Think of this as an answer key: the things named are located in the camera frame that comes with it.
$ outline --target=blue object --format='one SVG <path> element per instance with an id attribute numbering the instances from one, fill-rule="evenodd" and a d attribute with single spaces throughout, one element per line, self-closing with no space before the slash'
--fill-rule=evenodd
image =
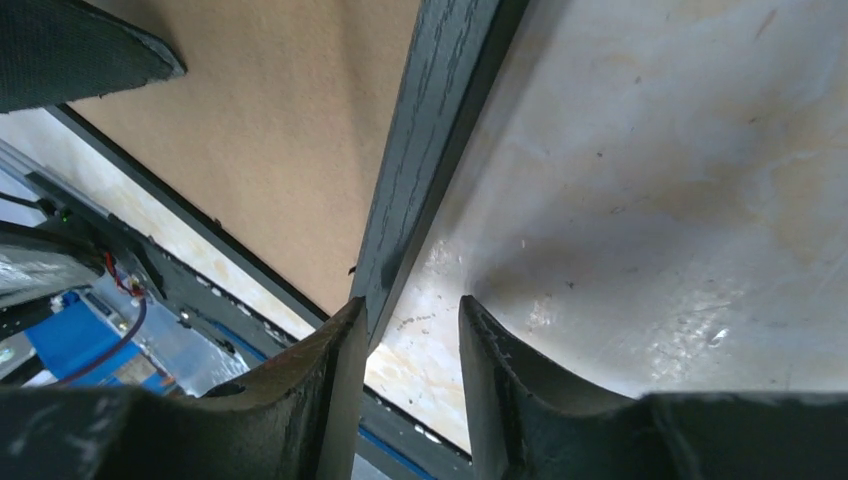
<path id="1" fill-rule="evenodd" d="M 64 310 L 26 330 L 44 366 L 63 379 L 90 365 L 121 337 L 104 324 L 79 296 L 63 297 Z M 166 377 L 153 367 L 137 345 L 129 342 L 91 372 L 70 383 L 73 386 L 140 385 L 162 393 Z"/>

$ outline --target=black wooden frame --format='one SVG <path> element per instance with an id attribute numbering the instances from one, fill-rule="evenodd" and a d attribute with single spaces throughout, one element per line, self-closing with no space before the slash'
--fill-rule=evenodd
<path id="1" fill-rule="evenodd" d="M 528 3 L 422 1 L 351 291 L 352 297 L 366 297 L 372 350 L 386 330 Z M 216 220 L 69 106 L 46 110 L 309 324 L 317 328 L 328 318 Z M 444 439 L 438 444 L 416 434 L 413 418 L 373 392 L 364 397 L 362 416 L 362 425 L 428 474 L 444 479 L 470 475 L 467 453 Z"/>

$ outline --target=black cable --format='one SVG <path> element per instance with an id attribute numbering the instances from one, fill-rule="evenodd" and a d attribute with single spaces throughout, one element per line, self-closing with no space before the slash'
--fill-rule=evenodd
<path id="1" fill-rule="evenodd" d="M 25 207 L 41 211 L 41 205 L 39 205 L 38 202 L 16 197 L 14 195 L 9 195 L 8 193 L 0 192 L 0 200 L 6 200 L 7 202 L 17 203 L 18 205 L 23 205 Z"/>
<path id="2" fill-rule="evenodd" d="M 138 319 L 135 321 L 135 324 L 127 332 L 127 334 L 124 335 L 120 340 L 118 340 L 118 343 L 116 343 L 115 345 L 112 345 L 112 348 L 110 348 L 109 350 L 106 350 L 106 352 L 104 352 L 103 355 L 100 355 L 99 357 L 97 357 L 97 359 L 95 359 L 93 362 L 89 363 L 85 367 L 77 370 L 76 372 L 72 373 L 71 375 L 68 375 L 67 377 L 56 382 L 57 385 L 67 385 L 67 384 L 69 384 L 69 383 L 71 383 L 75 380 L 79 380 L 80 377 L 82 377 L 83 375 L 89 374 L 95 368 L 99 367 L 100 365 L 103 365 L 103 363 L 106 362 L 106 360 L 109 360 L 110 358 L 112 358 L 112 356 L 114 356 L 122 348 L 124 348 L 124 346 L 126 346 L 128 343 L 130 343 L 130 340 L 132 340 L 133 337 L 135 337 L 135 334 L 138 333 L 138 330 L 141 328 L 141 325 L 144 323 L 144 318 L 147 316 L 147 302 L 144 300 L 144 297 L 138 296 L 136 298 L 138 298 L 138 301 L 141 302 L 139 304 Z"/>

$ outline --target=black metal frame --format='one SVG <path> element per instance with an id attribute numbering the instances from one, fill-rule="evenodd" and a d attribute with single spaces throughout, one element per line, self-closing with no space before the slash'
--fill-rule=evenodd
<path id="1" fill-rule="evenodd" d="M 367 299 L 372 350 L 391 318 L 528 3 L 424 0 L 421 4 L 351 293 Z M 328 318 L 220 223 L 73 109 L 59 105 L 47 111 L 309 324 L 317 328 Z M 443 438 L 439 444 L 416 432 L 412 417 L 367 388 L 362 417 L 362 427 L 405 457 L 369 459 L 374 465 L 394 469 L 411 462 L 436 478 L 470 477 L 466 452 Z M 409 472 L 404 467 L 394 474 Z"/>

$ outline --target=brown backing board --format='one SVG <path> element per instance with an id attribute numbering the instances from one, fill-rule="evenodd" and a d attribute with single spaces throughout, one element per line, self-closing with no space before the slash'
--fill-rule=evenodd
<path id="1" fill-rule="evenodd" d="M 91 3 L 168 41 L 189 73 L 72 107 L 337 310 L 419 2 Z"/>

